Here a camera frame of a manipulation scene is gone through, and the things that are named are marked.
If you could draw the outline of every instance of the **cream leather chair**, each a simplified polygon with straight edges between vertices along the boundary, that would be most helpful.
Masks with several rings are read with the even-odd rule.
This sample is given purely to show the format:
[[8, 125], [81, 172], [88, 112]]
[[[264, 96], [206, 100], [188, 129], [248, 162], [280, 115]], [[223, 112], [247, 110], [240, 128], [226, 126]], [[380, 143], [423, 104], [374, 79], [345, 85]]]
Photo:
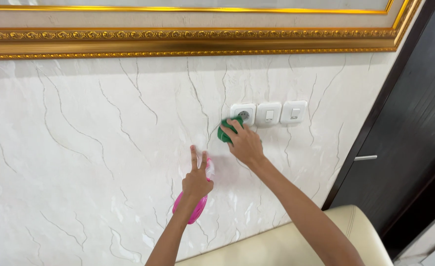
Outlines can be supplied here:
[[[393, 266], [363, 212], [353, 205], [324, 212], [356, 247], [366, 266]], [[179, 263], [176, 266], [324, 266], [293, 223]]]

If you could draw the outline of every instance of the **green cloth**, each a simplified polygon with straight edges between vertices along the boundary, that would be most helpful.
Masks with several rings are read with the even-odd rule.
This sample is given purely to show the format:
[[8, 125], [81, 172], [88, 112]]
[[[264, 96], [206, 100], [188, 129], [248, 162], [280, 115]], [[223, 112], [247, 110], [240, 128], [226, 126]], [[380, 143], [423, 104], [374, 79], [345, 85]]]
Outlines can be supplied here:
[[[242, 123], [244, 122], [244, 120], [243, 120], [242, 117], [240, 117], [240, 116], [237, 116], [237, 117], [232, 118], [232, 119], [233, 119], [233, 120], [237, 120], [237, 121], [239, 122], [239, 124], [241, 124], [241, 126], [242, 126]], [[227, 119], [222, 120], [222, 121], [221, 121], [221, 124], [222, 124], [223, 126], [225, 126], [225, 127], [228, 127], [228, 128], [230, 128], [230, 129], [232, 129], [232, 131], [234, 131], [234, 132], [237, 134], [237, 130], [236, 130], [232, 125], [228, 124], [228, 123], [226, 122], [226, 120], [227, 120]], [[222, 131], [221, 127], [219, 127], [219, 128], [217, 129], [217, 136], [218, 136], [218, 138], [219, 138], [222, 142], [229, 142], [229, 143], [232, 143], [231, 138], [229, 138], [229, 136], [228, 136], [226, 133], [224, 133], [224, 131]]]

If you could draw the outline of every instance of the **switch plate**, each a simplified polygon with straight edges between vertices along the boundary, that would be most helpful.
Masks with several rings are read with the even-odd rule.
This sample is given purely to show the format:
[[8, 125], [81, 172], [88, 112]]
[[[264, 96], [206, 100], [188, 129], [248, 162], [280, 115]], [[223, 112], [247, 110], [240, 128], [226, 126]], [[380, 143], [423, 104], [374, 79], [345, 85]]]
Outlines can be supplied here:
[[263, 103], [257, 106], [255, 122], [259, 126], [272, 126], [280, 120], [281, 103]]
[[231, 118], [240, 115], [244, 120], [244, 124], [251, 126], [255, 122], [256, 109], [255, 104], [233, 104], [229, 115]]
[[283, 110], [281, 112], [280, 123], [293, 124], [301, 123], [306, 113], [306, 106], [308, 102], [305, 100], [288, 101], [283, 104]]

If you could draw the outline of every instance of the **silver door handle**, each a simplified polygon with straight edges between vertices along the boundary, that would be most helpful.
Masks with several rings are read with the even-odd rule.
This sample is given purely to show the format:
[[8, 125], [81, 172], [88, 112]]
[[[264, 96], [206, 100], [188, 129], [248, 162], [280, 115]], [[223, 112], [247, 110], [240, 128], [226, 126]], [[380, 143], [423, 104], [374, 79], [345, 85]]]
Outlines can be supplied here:
[[376, 159], [376, 155], [367, 155], [367, 156], [357, 156], [354, 158], [354, 161], [362, 161], [362, 160], [373, 160]]

